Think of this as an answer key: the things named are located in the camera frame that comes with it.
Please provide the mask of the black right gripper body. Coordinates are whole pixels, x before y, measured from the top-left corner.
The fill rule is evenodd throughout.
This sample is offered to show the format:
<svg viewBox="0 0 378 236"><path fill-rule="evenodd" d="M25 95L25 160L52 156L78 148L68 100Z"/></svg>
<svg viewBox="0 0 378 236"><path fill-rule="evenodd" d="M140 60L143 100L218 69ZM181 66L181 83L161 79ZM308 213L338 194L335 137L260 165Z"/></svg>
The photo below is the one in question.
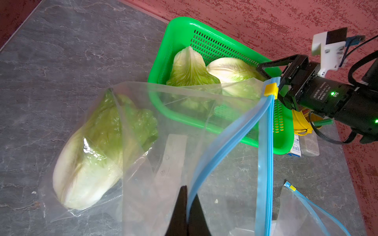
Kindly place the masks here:
<svg viewBox="0 0 378 236"><path fill-rule="evenodd" d="M290 110L308 108L322 117L333 117L354 92L354 86L318 76L320 64L309 62L289 80L283 79L290 90L281 99Z"/></svg>

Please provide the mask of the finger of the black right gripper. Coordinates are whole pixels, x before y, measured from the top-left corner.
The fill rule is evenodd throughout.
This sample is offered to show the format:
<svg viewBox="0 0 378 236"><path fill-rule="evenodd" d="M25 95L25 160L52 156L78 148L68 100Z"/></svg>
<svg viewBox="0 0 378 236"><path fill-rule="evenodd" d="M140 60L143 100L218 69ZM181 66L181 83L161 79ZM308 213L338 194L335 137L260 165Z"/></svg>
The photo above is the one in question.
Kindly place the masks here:
<svg viewBox="0 0 378 236"><path fill-rule="evenodd" d="M267 68L285 66L281 77L290 80L302 66L307 65L308 63L308 56L293 55L276 61L261 63L257 66L257 72L264 78L271 79L272 77L265 72Z"/></svg>

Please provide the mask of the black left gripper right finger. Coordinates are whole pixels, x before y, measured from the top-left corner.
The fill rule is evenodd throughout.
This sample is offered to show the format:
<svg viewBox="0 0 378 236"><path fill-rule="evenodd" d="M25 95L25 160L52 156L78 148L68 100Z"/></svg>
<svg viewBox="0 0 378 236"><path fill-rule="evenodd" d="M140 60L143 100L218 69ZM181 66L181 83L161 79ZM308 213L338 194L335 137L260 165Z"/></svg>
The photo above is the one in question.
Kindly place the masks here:
<svg viewBox="0 0 378 236"><path fill-rule="evenodd" d="M188 236L211 236L197 195L194 198L189 214Z"/></svg>

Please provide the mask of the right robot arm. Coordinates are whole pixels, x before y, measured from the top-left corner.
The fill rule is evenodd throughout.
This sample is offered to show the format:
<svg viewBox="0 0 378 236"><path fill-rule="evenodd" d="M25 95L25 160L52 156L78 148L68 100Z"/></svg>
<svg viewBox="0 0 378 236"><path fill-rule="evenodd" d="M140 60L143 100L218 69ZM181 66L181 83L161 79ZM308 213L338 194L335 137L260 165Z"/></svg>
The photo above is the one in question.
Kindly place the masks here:
<svg viewBox="0 0 378 236"><path fill-rule="evenodd" d="M266 79L266 68L285 66L280 87L290 86L279 101L288 109L299 111L302 107L312 113L333 118L351 128L345 144L351 143L360 134L360 143L378 140L378 88L355 81L354 72L370 61L376 61L373 52L354 64L348 73L348 83L341 83L318 76L320 63L309 61L305 55L293 55L280 60L261 63L257 71Z"/></svg>

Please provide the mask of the clear zipper bag blue seal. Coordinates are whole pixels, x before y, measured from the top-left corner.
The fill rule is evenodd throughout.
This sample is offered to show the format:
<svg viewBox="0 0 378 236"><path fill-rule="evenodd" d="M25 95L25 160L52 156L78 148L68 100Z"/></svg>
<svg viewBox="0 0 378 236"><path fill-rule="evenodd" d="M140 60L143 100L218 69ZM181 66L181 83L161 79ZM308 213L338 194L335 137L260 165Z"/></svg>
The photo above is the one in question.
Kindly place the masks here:
<svg viewBox="0 0 378 236"><path fill-rule="evenodd" d="M228 235L238 225L262 217L258 197L273 184L273 108L279 80L263 83L259 100L226 94L222 84L172 87L124 82L103 90L82 116L69 138L88 119L111 89L130 98L137 108L157 119L158 138L92 207L66 208L53 189L53 172L60 153L38 188L44 218L49 222L107 213L120 222L125 236L163 236L169 226L180 188L187 187L187 224L194 198L199 197L211 235ZM173 121L150 96L158 95L170 110L208 122L218 106L236 116L215 134Z"/></svg>

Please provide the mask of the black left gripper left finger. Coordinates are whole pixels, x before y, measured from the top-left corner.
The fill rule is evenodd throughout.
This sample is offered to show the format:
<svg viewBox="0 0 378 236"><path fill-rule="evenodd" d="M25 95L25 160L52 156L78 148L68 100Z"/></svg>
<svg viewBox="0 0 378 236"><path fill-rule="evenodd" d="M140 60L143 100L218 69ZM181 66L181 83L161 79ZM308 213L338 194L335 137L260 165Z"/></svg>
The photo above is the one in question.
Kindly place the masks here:
<svg viewBox="0 0 378 236"><path fill-rule="evenodd" d="M187 234L187 187L182 186L165 236L186 236Z"/></svg>

